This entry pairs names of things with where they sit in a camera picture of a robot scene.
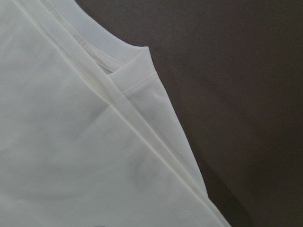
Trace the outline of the cream long-sleeve cat shirt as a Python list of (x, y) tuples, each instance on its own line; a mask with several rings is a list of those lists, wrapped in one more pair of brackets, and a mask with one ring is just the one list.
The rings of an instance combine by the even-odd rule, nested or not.
[(227, 227), (148, 47), (73, 0), (0, 3), (3, 227)]

